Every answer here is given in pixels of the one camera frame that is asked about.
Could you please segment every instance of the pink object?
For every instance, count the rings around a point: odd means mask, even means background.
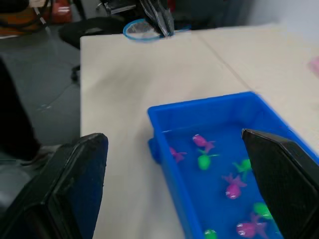
[[[175,149],[173,149],[172,147],[169,147],[169,150],[170,150],[170,153],[172,154],[172,156],[175,158],[176,160],[176,163],[182,161],[184,159],[184,156],[185,152],[180,152],[180,153],[177,153]]]
[[[309,63],[309,67],[319,77],[319,56]]]
[[[230,185],[226,189],[226,196],[230,199],[236,199],[241,195],[240,187],[246,187],[247,184],[243,183],[240,179],[240,175],[233,178],[233,174],[229,174],[228,177],[222,176]]]
[[[202,136],[200,136],[199,134],[195,134],[193,136],[193,141],[194,143],[199,146],[199,147],[205,147],[205,152],[208,153],[212,148],[214,148],[214,142],[215,141],[207,141],[206,139],[204,139]]]
[[[267,223],[259,223],[259,216],[251,214],[251,223],[240,223],[236,226],[238,235],[244,238],[253,238],[256,234],[259,234],[262,238],[268,239],[265,233],[265,227]]]

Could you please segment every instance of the white table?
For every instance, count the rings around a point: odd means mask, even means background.
[[[316,55],[273,25],[183,33],[152,44],[122,35],[82,38],[81,133],[109,138],[94,238],[184,238],[149,153],[150,106],[255,90],[319,152],[319,79],[306,66]]]

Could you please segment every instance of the green toy fish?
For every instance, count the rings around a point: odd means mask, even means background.
[[[219,154],[207,155],[205,151],[198,149],[202,153],[202,156],[198,157],[198,166],[201,170],[207,170],[210,165],[210,157],[219,156]]]
[[[273,216],[271,215],[268,207],[264,203],[255,203],[254,212],[264,219],[273,220]]]
[[[204,237],[205,239],[217,239],[217,232],[215,232],[214,230],[206,230],[204,232]]]
[[[237,168],[238,173],[243,173],[243,180],[246,180],[248,171],[252,170],[250,160],[245,159],[239,165],[238,163],[233,163],[233,165]]]

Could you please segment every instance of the person's leg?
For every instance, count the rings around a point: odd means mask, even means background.
[[[21,105],[14,83],[0,58],[0,149],[32,160],[40,149],[32,125]]]

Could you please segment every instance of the gray floor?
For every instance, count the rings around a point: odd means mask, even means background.
[[[14,79],[39,141],[68,143],[80,136],[80,86],[70,79],[79,50],[62,42],[59,26],[0,40],[0,55]]]

